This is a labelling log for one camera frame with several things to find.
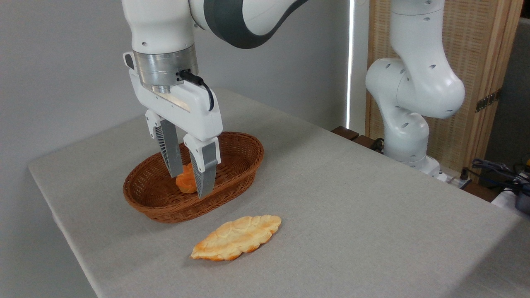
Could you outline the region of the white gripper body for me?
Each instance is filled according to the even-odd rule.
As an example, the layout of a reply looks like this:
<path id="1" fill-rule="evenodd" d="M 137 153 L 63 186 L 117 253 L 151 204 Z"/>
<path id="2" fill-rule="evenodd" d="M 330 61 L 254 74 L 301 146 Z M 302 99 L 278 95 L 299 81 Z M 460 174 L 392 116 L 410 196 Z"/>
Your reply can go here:
<path id="1" fill-rule="evenodd" d="M 217 99 L 210 110 L 210 96 L 206 89 L 188 81 L 171 86 L 170 93 L 146 89 L 138 74 L 129 69 L 132 86 L 139 102 L 157 115 L 205 142 L 223 131 Z"/>

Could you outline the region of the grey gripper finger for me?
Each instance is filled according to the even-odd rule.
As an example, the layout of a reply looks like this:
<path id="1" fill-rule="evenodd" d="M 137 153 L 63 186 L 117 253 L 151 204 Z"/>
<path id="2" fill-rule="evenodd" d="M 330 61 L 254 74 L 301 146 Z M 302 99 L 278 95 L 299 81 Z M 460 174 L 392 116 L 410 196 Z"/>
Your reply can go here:
<path id="1" fill-rule="evenodd" d="M 202 142 L 191 134 L 186 134 L 184 144 L 190 152 L 198 196 L 203 199 L 214 188 L 217 165 L 220 164 L 219 140 L 214 137 Z"/>
<path id="2" fill-rule="evenodd" d="M 183 164 L 176 126 L 150 109 L 146 111 L 145 118 L 150 136 L 157 141 L 171 178 L 177 177 L 183 172 Z"/>

